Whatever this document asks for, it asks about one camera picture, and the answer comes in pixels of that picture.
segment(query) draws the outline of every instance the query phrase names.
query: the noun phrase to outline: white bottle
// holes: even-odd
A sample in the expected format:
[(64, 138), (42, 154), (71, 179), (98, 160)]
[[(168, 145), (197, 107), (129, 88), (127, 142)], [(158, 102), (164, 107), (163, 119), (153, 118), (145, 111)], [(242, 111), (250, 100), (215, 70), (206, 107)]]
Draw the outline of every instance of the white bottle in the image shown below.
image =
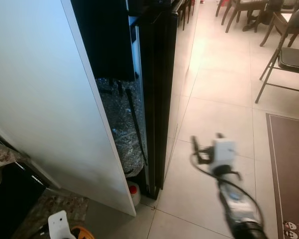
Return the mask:
[(132, 197), (134, 206), (136, 207), (141, 200), (140, 187), (138, 184), (128, 181), (129, 191)]

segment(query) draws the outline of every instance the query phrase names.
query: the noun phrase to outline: dining chair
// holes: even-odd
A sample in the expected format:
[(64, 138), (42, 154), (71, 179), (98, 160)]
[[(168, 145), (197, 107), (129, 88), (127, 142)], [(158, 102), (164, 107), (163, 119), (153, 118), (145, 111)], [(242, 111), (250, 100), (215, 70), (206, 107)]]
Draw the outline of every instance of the dining chair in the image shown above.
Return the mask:
[(185, 30), (185, 21), (186, 21), (186, 8), (188, 7), (188, 19), (187, 24), (189, 23), (189, 15), (190, 15), (190, 7), (191, 7), (191, 0), (184, 0), (183, 4), (180, 6), (178, 10), (178, 15), (181, 13), (181, 21), (183, 21), (183, 31)]
[[(273, 17), (269, 23), (268, 30), (264, 36), (263, 41), (260, 43), (260, 46), (263, 46), (266, 43), (266, 41), (270, 35), (270, 32), (272, 31), (272, 29), (274, 27), (277, 29), (277, 32), (280, 35), (283, 32), (285, 32), (286, 27), (288, 25), (288, 22), (292, 16), (292, 14), (299, 9), (299, 0), (296, 2), (295, 1), (293, 1), (293, 2), (290, 2), (290, 0), (284, 0), (283, 6), (287, 7), (289, 9), (289, 11), (281, 10), (279, 12), (274, 12)], [(291, 45), (293, 44), (297, 35), (298, 34), (296, 34), (296, 33), (294, 35), (292, 35), (292, 37), (289, 40), (288, 47), (291, 47)]]
[(252, 12), (253, 10), (260, 10), (259, 15), (256, 20), (256, 25), (255, 25), (255, 32), (257, 32), (257, 27), (260, 23), (261, 13), (265, 10), (267, 3), (268, 3), (268, 0), (229, 0), (229, 2), (227, 4), (226, 11), (223, 16), (223, 19), (221, 21), (222, 25), (224, 25), (224, 21), (226, 19), (227, 13), (232, 6), (234, 7), (234, 11), (229, 19), (229, 22), (228, 22), (225, 32), (227, 33), (229, 31), (230, 25), (231, 25), (233, 19), (235, 18), (236, 14), (238, 14), (237, 20), (236, 20), (238, 22), (241, 11)]
[[(217, 10), (216, 10), (216, 16), (218, 16), (220, 7), (222, 6), (223, 2), (224, 2), (224, 0), (220, 0), (218, 3)], [(237, 22), (239, 22), (239, 17), (240, 17), (240, 11), (238, 12), (238, 15), (237, 15)]]
[(193, 12), (191, 13), (191, 15), (194, 16), (195, 0), (190, 0), (190, 1), (191, 1), (191, 5), (189, 6), (189, 12), (190, 12), (191, 6), (193, 6)]
[(299, 9), (291, 16), (290, 20), (288, 21), (287, 27), (280, 38), (279, 45), (260, 77), (260, 80), (262, 80), (265, 73), (269, 69), (265, 77), (264, 83), (256, 98), (256, 104), (259, 102), (260, 96), (262, 95), (266, 85), (276, 86), (287, 90), (299, 92), (299, 89), (268, 83), (268, 79), (273, 69), (299, 73), (299, 49), (283, 47), (284, 41), (288, 34), (299, 34)]

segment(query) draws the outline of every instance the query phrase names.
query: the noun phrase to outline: rug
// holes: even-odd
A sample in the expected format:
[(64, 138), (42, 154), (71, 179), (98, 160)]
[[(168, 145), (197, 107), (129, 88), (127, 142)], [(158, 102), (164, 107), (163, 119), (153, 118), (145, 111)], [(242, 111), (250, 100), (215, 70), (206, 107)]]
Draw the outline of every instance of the rug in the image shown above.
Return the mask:
[[(48, 222), (48, 217), (62, 210), (66, 211), (69, 227), (83, 226), (88, 207), (88, 198), (65, 192), (62, 195), (45, 190), (36, 205), (14, 233), (12, 239), (28, 239), (39, 228)], [(49, 239), (50, 236), (37, 235), (32, 239)]]
[(299, 120), (267, 114), (279, 239), (299, 239)]

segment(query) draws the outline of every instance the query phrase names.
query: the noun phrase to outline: cartoon face print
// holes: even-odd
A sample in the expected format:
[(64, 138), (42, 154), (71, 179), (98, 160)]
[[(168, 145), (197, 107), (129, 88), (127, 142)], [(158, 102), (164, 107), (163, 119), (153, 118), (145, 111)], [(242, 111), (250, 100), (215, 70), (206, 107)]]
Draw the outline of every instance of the cartoon face print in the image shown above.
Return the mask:
[(292, 230), (292, 231), (297, 230), (297, 226), (296, 226), (296, 224), (294, 224), (294, 223), (292, 223), (292, 222), (286, 222), (286, 221), (284, 221), (284, 224), (285, 224), (285, 227), (286, 227), (286, 228), (289, 228), (289, 229)]
[(297, 233), (293, 232), (293, 231), (285, 231), (284, 230), (284, 234), (288, 237), (290, 237), (291, 239), (298, 239), (298, 235)]

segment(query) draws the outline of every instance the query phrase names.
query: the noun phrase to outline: black chair seat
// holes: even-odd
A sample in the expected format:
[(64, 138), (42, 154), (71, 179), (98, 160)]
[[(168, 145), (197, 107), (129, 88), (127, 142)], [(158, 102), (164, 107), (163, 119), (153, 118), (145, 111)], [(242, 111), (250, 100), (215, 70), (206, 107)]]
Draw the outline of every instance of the black chair seat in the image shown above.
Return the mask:
[(299, 49), (281, 48), (278, 65), (282, 69), (299, 73)]

